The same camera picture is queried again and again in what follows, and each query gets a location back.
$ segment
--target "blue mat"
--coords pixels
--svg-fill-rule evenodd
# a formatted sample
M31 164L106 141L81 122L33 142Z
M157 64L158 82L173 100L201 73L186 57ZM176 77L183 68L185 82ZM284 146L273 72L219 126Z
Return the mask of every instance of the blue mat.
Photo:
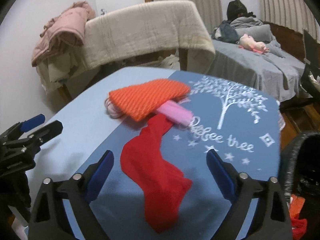
M113 169L97 200L90 204L111 240L210 239L231 206L206 166L206 152L211 148L237 171L247 172L254 179L277 176L279 116L275 99L234 82L195 73L176 71L169 79L191 87L190 95L181 105L191 110L195 119L191 131L170 129L163 136L161 152L193 185L180 206L178 223L162 234L154 232L144 220L142 190L120 167L124 144L145 126L145 122L126 118L77 171L84 172L107 149L114 153ZM256 203L252 201L238 239L245 237ZM75 236L83 239L67 201L65 207Z

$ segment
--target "white tree print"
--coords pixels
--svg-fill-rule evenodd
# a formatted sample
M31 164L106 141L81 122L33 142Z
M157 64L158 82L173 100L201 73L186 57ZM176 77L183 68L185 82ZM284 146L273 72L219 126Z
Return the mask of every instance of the white tree print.
M221 78L206 76L198 82L189 81L189 83L193 84L190 95L211 93L215 97L220 98L222 111L217 126L218 130L222 128L224 116L231 105L247 109L247 112L251 113L251 116L254 117L253 123L259 122L259 111L268 112L263 104L267 98L259 95L254 88Z

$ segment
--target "gray pillow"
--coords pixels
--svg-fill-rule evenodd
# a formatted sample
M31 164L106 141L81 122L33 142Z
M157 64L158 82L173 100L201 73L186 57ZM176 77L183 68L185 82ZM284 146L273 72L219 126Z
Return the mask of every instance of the gray pillow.
M252 36L255 41L271 42L272 41L272 32L269 24L264 24L260 26L253 26L249 28L239 28L236 29L239 37L242 37L244 34Z

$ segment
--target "plush toy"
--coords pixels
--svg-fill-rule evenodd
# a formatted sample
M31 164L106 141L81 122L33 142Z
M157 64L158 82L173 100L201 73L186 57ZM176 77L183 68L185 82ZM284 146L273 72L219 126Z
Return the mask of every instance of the plush toy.
M269 49L264 42L256 42L251 36L244 34L239 41L239 48L247 49L253 52L258 52L260 54L265 54L269 52Z

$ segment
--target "wooden headboard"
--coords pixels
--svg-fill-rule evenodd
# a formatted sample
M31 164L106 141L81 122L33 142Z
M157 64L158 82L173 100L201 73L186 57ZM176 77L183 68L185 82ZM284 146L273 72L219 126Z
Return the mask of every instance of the wooden headboard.
M304 45L303 35L295 32L287 27L279 26L274 23L265 22L270 24L271 32L276 37L277 41L281 44L281 49L288 52L298 60L304 62ZM320 44L318 43L318 59L320 62Z

